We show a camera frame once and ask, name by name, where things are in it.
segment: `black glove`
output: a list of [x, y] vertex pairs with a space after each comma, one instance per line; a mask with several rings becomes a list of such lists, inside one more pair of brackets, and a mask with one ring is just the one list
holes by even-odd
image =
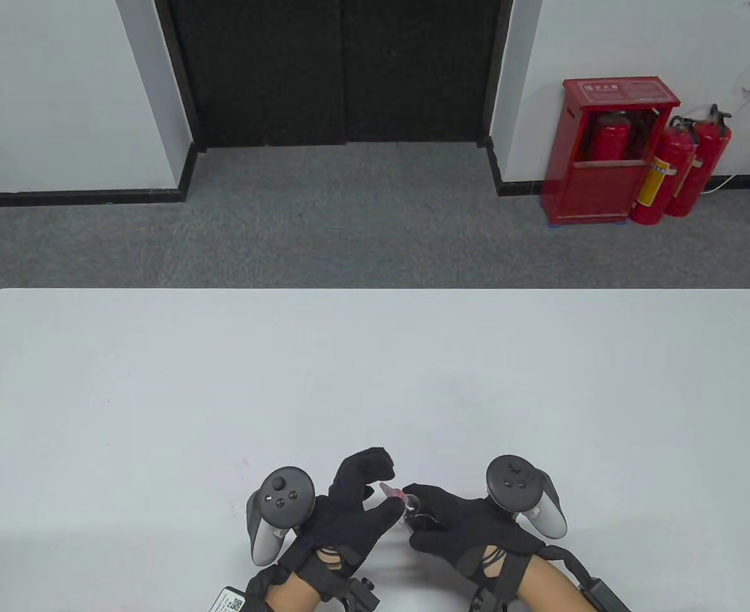
[[294, 546], [337, 553], [342, 567], [337, 574], [350, 577], [369, 556], [378, 539], [404, 513], [404, 502], [389, 498], [364, 512], [364, 499], [376, 481], [395, 477], [392, 457], [383, 448], [371, 448], [346, 458], [335, 475], [328, 495], [316, 498], [310, 518], [298, 530]]
[[[415, 531], [409, 538], [412, 548], [447, 560], [503, 603], [516, 598], [531, 557], [545, 547], [541, 539], [527, 533], [488, 499], [462, 499], [427, 484], [410, 484], [404, 487], [404, 493], [415, 495], [422, 512], [440, 522], [439, 530]], [[489, 546], [501, 550], [487, 555]], [[503, 571], [498, 577], [488, 577], [485, 571], [503, 555]]]

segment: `fire extinguisher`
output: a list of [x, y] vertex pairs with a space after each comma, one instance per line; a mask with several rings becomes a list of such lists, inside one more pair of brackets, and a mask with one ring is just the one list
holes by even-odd
[[670, 201], [666, 210], [667, 215], [686, 217], [693, 212], [693, 207], [701, 198], [704, 187], [712, 178], [718, 162], [721, 161], [721, 156], [724, 155], [724, 151], [727, 150], [732, 140], [732, 131], [724, 123], [725, 119], [731, 117], [729, 113], [722, 113], [718, 110], [718, 105], [712, 105], [710, 119], [696, 123], [695, 133], [700, 142], [695, 161], [693, 161], [693, 169], [690, 170], [679, 192]]
[[638, 224], [655, 225], [661, 221], [670, 199], [678, 192], [693, 167], [698, 137], [692, 119], [673, 117], [661, 134], [656, 154], [629, 218]]
[[628, 154], [631, 123], [624, 111], [599, 117], [591, 140], [588, 161], [617, 161]]

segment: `wrist strap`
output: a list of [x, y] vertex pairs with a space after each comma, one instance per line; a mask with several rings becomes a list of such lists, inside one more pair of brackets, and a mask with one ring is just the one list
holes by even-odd
[[322, 601], [342, 597], [349, 590], [348, 580], [335, 574], [315, 553], [300, 546], [291, 546], [279, 559], [279, 565], [289, 569], [316, 589]]
[[506, 562], [503, 563], [503, 570], [492, 589], [498, 603], [509, 604], [517, 598], [517, 591], [520, 590], [520, 584], [530, 562], [530, 555], [515, 555], [506, 551]]
[[258, 574], [250, 579], [247, 588], [244, 589], [247, 595], [252, 595], [258, 599], [267, 597], [267, 590], [274, 584], [284, 584], [290, 577], [290, 571], [281, 565], [271, 565], [262, 569]]
[[576, 577], [577, 582], [579, 582], [582, 588], [591, 588], [593, 586], [594, 581], [590, 572], [579, 562], [579, 559], [573, 556], [570, 550], [560, 548], [559, 546], [546, 546], [536, 551], [536, 556], [542, 557], [545, 560], [561, 560], [561, 562], [565, 563], [568, 571]]

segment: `door frame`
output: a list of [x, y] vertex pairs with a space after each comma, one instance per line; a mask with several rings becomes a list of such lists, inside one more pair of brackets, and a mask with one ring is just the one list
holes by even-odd
[[492, 46], [485, 99], [483, 99], [483, 119], [480, 122], [480, 137], [477, 140], [479, 146], [485, 146], [491, 132], [491, 122], [494, 120], [494, 105], [497, 103], [497, 88], [500, 85], [500, 72], [503, 70], [503, 55], [506, 53], [513, 5], [514, 0], [500, 0], [500, 12], [497, 15], [497, 29], [494, 31], [494, 46]]
[[182, 57], [182, 47], [179, 45], [177, 28], [174, 26], [171, 5], [168, 4], [168, 0], [154, 0], [154, 7], [157, 9], [159, 26], [163, 30], [163, 37], [165, 37], [165, 46], [168, 47], [168, 56], [171, 58], [174, 78], [177, 79], [177, 87], [180, 97], [182, 97], [182, 107], [185, 108], [188, 125], [191, 126], [194, 146], [198, 152], [206, 152], [209, 147], [208, 135], [205, 134], [200, 122], [200, 115], [196, 111], [194, 92], [191, 90], [191, 82], [188, 79], [185, 58]]

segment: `white sticker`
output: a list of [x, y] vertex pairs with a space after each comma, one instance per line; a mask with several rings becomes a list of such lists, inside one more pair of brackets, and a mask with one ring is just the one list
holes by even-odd
[[235, 594], [229, 588], [224, 588], [214, 601], [214, 605], [211, 606], [210, 612], [239, 612], [242, 608], [244, 608], [244, 597]]

